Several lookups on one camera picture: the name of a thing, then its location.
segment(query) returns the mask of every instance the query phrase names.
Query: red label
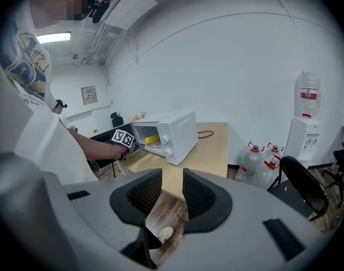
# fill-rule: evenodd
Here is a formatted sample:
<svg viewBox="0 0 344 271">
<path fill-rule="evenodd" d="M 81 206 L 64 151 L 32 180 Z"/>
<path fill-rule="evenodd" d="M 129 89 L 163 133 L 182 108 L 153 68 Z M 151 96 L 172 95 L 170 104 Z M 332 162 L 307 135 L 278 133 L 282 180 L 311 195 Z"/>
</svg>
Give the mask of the red label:
<svg viewBox="0 0 344 271">
<path fill-rule="evenodd" d="M 301 93 L 301 98 L 317 100 L 316 93 Z"/>
</svg>

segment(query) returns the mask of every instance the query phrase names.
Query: microwave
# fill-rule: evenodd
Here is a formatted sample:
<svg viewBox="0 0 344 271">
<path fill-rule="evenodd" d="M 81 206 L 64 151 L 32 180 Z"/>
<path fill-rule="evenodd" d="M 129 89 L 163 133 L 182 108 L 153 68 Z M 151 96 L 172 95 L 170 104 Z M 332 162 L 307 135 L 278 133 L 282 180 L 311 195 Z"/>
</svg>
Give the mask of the microwave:
<svg viewBox="0 0 344 271">
<path fill-rule="evenodd" d="M 198 140 L 194 111 L 149 115 L 131 124 L 144 150 L 166 157 L 173 165 L 179 165 Z"/>
</svg>

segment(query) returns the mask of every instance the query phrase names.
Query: fluorescent light panel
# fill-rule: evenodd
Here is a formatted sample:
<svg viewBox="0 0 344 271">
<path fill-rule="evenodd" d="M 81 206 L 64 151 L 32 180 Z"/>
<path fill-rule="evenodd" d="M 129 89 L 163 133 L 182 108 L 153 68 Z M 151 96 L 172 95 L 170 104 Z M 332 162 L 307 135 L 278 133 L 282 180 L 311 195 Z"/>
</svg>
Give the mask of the fluorescent light panel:
<svg viewBox="0 0 344 271">
<path fill-rule="evenodd" d="M 70 32 L 37 36 L 40 43 L 70 40 Z"/>
</svg>

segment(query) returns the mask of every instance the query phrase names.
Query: black power cable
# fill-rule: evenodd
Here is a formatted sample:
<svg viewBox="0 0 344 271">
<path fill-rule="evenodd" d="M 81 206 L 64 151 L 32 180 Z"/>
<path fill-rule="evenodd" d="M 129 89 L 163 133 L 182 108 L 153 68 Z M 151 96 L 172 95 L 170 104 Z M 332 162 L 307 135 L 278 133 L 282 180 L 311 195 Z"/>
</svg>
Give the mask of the black power cable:
<svg viewBox="0 0 344 271">
<path fill-rule="evenodd" d="M 197 133 L 210 133 L 209 135 L 206 135 L 204 137 L 199 137 L 199 138 L 207 138 L 207 137 L 213 136 L 214 134 L 212 130 L 204 130 L 203 132 L 197 132 Z"/>
</svg>

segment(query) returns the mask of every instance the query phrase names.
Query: wooden floor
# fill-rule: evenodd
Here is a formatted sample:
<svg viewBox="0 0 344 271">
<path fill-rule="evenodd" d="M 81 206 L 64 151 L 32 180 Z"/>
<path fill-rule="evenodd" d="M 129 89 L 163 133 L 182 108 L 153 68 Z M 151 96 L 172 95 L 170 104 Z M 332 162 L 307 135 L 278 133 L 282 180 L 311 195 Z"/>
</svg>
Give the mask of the wooden floor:
<svg viewBox="0 0 344 271">
<path fill-rule="evenodd" d="M 114 169 L 116 177 L 123 176 L 118 165 L 114 163 Z M 315 169 L 310 172 L 319 180 L 319 182 L 326 186 L 332 179 L 325 175 L 321 176 L 323 169 Z M 113 178 L 112 165 L 105 167 L 104 169 L 95 172 L 96 176 L 100 180 Z M 236 170 L 228 169 L 227 178 L 234 180 L 236 177 Z M 338 188 L 331 187 L 327 189 L 329 196 L 329 209 L 327 214 L 323 217 L 315 220 L 313 225 L 317 228 L 322 234 L 328 233 L 333 230 L 333 221 L 336 215 L 339 215 L 340 218 L 344 216 L 344 202 L 341 208 L 337 208 L 339 202 L 339 193 Z M 163 228 L 167 226 L 172 226 L 174 228 L 173 236 L 166 241 L 162 247 L 155 250 L 150 250 L 151 259 L 161 266 L 173 252 L 177 249 L 180 242 L 183 240 L 183 228 L 184 224 L 188 221 L 188 212 L 187 205 L 185 201 L 177 199 L 165 192 L 162 192 L 159 199 L 157 200 L 153 210 L 148 215 L 145 223 L 147 228 L 154 234 L 157 235 Z"/>
</svg>

